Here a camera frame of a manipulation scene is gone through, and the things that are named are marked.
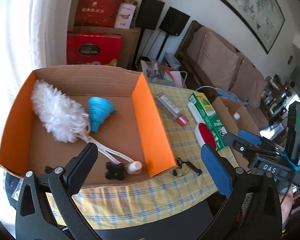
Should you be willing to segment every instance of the sofa cushion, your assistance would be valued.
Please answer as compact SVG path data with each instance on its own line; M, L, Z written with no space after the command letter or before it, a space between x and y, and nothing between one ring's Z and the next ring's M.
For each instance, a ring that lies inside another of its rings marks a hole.
M239 56L207 31L199 53L198 65L214 87L229 90Z
M206 28L201 27L197 32L194 33L193 39L187 49L187 54L195 61L198 62L200 50L202 47L203 40L207 32L212 32L224 45L227 46L229 50L232 52L236 52L235 47L227 41L225 38L220 36L219 34L215 33L214 31Z
M244 58L229 91L241 100L249 102L250 106L258 108L266 84L261 72L253 66L250 60Z
M236 64L236 66L235 66L234 75L232 76L232 79L231 79L229 88L232 88L232 87L233 87L234 81L235 81L236 78L237 78L237 73L238 73L239 67L240 67L242 61L243 61L244 58L245 58L245 56L244 56L241 52L237 52L236 54L239 56L239 59L238 59L237 64Z

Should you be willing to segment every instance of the brown sofa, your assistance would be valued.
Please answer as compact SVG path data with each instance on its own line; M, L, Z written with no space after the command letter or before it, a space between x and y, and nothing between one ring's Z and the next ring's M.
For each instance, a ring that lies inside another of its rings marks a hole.
M259 108L266 86L264 77L254 65L225 38L192 21L176 58L180 71L187 71L186 85L196 90L211 86L234 93L243 101L257 127L262 130L269 122Z

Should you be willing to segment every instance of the white curtain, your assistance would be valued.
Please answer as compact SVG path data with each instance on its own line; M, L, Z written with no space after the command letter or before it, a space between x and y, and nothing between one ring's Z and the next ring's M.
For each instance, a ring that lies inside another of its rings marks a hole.
M0 140L10 107L29 73L66 64L66 35L72 0L0 0ZM0 220L14 224L15 211L3 190Z

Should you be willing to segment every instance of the white box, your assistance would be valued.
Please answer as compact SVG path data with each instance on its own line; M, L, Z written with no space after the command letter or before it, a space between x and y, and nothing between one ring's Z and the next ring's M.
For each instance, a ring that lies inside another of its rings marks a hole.
M130 3L120 5L114 28L129 29L136 6Z

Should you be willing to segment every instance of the green box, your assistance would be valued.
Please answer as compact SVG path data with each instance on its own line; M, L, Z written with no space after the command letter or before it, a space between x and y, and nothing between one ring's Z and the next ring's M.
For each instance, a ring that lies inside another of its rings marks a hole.
M195 92L189 97L189 101L195 105L205 124L211 131L217 144L217 151L223 149L225 147L223 136L227 132L206 96L203 93Z

